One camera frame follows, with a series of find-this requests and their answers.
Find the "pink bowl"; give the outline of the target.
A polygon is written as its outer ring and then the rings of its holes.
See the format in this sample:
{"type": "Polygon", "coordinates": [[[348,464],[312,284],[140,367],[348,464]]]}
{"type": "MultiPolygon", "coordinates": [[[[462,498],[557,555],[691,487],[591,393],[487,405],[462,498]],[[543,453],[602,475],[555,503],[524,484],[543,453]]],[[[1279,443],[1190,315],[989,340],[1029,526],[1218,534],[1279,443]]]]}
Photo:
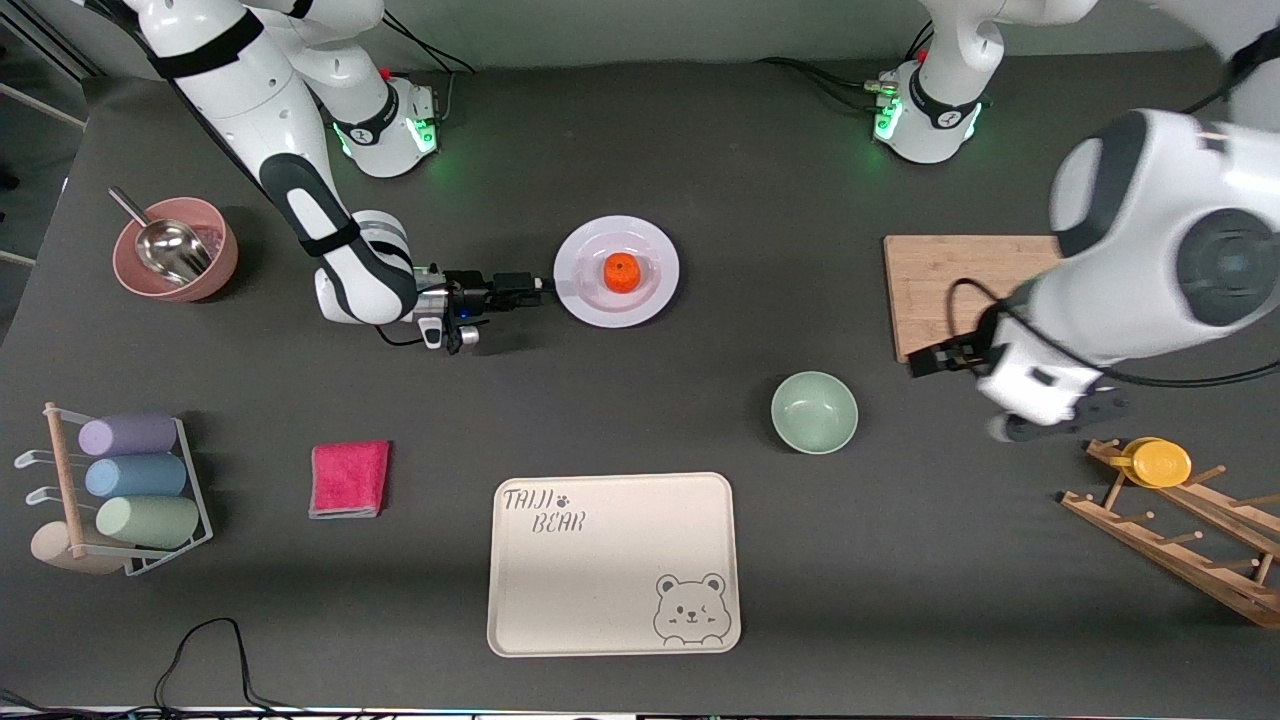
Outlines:
{"type": "Polygon", "coordinates": [[[228,284],[239,260],[239,249],[236,233],[218,208],[202,199],[175,197],[152,204],[147,208],[147,214],[191,225],[210,251],[211,265],[186,286],[161,278],[137,255],[134,243],[141,225],[129,222],[119,233],[111,252],[111,268],[122,287],[143,299],[192,304],[212,297],[228,284]]]}

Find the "wooden cutting board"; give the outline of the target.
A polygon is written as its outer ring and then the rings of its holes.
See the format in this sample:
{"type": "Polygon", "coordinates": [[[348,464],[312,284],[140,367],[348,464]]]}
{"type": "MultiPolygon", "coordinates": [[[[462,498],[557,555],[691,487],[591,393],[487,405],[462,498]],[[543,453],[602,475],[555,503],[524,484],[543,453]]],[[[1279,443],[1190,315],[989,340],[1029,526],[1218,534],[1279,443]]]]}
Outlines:
{"type": "Polygon", "coordinates": [[[989,300],[951,283],[970,278],[1000,297],[1061,259],[1056,240],[1036,234],[888,234],[882,240],[895,355],[972,331],[989,300]]]}

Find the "light green bowl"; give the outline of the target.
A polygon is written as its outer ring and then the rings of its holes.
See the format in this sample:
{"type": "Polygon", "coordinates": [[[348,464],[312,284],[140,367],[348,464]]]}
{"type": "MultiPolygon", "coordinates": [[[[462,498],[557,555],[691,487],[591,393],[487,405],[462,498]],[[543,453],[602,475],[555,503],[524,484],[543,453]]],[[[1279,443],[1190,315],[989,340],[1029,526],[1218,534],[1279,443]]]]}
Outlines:
{"type": "Polygon", "coordinates": [[[791,450],[827,455],[844,448],[858,433],[860,407],[840,378],[824,372],[800,372],[774,389],[771,423],[791,450]]]}

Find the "wooden peg drying rack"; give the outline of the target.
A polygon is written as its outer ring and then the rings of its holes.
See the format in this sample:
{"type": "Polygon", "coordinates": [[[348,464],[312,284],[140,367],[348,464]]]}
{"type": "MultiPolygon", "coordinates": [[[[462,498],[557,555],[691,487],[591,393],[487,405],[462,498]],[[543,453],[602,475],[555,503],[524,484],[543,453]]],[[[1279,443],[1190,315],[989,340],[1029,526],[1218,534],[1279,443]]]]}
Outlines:
{"type": "Polygon", "coordinates": [[[1084,454],[1112,471],[1114,480],[1100,498],[1068,491],[1059,503],[1249,623],[1280,632],[1280,491],[1233,497],[1210,484],[1225,474],[1224,465],[1199,470],[1192,457],[1190,478],[1181,486],[1139,487],[1112,466],[1132,441],[1084,441],[1084,454]],[[1117,511],[1126,488],[1162,498],[1202,527],[1174,536],[1151,529],[1155,512],[1117,511]]]}

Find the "yellow cup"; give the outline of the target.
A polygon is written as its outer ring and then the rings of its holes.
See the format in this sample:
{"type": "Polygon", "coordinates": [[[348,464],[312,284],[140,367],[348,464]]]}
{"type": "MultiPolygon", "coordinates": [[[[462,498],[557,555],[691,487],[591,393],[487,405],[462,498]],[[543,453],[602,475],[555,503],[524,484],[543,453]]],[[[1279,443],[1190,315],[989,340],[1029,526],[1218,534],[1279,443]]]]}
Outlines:
{"type": "Polygon", "coordinates": [[[1130,482],[1149,489],[1176,487],[1192,474],[1188,452],[1169,439],[1142,437],[1129,442],[1112,466],[1130,482]]]}

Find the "blue cup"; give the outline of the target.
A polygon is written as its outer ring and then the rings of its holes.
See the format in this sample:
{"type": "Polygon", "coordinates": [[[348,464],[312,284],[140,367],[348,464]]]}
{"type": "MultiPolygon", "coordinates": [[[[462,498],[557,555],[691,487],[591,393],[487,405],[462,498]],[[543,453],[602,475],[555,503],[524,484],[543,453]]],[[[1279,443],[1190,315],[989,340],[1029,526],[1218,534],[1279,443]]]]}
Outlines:
{"type": "Polygon", "coordinates": [[[180,496],[187,484],[186,461],[172,454],[104,457],[86,471],[84,487],[95,497],[180,496]]]}

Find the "metal scoop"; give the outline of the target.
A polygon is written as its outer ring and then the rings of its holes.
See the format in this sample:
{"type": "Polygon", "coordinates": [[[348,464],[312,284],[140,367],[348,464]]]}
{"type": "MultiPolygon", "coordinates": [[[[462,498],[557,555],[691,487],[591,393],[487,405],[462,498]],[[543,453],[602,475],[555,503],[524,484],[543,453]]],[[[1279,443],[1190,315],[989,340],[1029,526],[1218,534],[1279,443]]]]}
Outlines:
{"type": "Polygon", "coordinates": [[[198,279],[210,268],[212,256],[192,227],[179,220],[151,217],[116,186],[110,186],[108,193],[140,224],[134,250],[151,272],[182,287],[198,279]]]}

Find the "beige cup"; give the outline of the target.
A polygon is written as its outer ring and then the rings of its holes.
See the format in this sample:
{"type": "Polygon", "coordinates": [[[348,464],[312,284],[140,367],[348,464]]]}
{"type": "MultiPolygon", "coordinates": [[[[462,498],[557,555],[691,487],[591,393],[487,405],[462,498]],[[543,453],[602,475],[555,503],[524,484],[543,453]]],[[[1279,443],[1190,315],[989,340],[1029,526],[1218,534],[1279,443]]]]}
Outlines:
{"type": "Polygon", "coordinates": [[[29,551],[41,562],[90,575],[120,571],[129,562],[125,557],[92,553],[76,559],[70,551],[70,534],[63,520],[46,523],[37,529],[29,542],[29,551]]]}

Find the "wooden rack rod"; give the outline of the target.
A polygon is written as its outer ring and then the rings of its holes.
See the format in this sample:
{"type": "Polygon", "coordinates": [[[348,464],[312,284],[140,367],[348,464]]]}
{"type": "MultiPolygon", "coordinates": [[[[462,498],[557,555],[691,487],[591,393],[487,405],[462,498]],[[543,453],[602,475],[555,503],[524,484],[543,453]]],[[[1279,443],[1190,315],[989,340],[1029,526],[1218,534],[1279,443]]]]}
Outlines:
{"type": "Polygon", "coordinates": [[[44,415],[47,421],[50,445],[58,474],[59,489],[61,493],[61,507],[69,539],[69,552],[73,559],[79,560],[87,555],[87,551],[84,548],[83,525],[81,521],[79,505],[76,498],[70,454],[67,448],[61,410],[58,405],[55,405],[55,402],[46,402],[44,405],[44,415]]]}

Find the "green cup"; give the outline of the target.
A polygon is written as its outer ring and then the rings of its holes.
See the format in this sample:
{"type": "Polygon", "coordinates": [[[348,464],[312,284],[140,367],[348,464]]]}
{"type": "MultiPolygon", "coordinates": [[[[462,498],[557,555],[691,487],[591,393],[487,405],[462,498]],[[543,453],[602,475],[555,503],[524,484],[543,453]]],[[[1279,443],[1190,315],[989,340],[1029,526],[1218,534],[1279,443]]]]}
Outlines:
{"type": "Polygon", "coordinates": [[[198,529],[200,514],[186,497],[124,496],[108,500],[95,525],[99,533],[128,544],[177,550],[198,529]]]}

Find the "beige bear print tray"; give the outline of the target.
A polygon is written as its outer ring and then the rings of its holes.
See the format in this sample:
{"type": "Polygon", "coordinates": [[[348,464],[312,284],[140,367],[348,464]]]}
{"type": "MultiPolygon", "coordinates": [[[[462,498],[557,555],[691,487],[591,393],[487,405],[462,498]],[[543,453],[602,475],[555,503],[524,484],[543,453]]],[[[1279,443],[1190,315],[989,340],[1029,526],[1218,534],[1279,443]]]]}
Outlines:
{"type": "Polygon", "coordinates": [[[742,633],[733,492],[713,471],[512,478],[486,641],[507,659],[723,653],[742,633]]]}

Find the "purple cup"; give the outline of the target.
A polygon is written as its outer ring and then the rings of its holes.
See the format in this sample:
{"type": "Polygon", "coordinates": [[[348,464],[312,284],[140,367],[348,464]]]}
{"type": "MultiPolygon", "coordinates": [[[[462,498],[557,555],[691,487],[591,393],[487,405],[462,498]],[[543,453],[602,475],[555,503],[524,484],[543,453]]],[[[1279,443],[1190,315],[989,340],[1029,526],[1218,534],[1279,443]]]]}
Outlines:
{"type": "Polygon", "coordinates": [[[83,424],[78,445],[91,457],[166,454],[178,439],[175,419],[165,414],[116,414],[83,424]]]}

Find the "pink folded cloth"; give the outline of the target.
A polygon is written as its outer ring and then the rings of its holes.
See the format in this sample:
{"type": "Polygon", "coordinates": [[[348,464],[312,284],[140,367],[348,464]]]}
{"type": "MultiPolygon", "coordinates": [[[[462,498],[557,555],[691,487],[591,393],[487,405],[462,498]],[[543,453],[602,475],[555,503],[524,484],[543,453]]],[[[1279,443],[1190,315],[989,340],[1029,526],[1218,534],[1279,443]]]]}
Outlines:
{"type": "Polygon", "coordinates": [[[314,447],[308,518],[378,518],[384,506],[390,452],[388,439],[314,447]]]}

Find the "pale lavender round plate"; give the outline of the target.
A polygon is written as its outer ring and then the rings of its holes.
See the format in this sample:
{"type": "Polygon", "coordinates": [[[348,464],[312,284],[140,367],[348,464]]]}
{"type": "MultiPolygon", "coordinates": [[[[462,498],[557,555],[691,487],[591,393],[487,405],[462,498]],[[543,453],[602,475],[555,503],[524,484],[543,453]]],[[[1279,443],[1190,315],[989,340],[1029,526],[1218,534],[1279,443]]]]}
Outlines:
{"type": "Polygon", "coordinates": [[[681,264],[671,237],[636,217],[589,220],[570,233],[557,251],[553,279],[561,304],[589,325],[620,329],[641,325],[663,313],[678,288],[681,264]],[[631,252],[644,282],[632,293],[612,293],[602,264],[613,252],[631,252]]]}

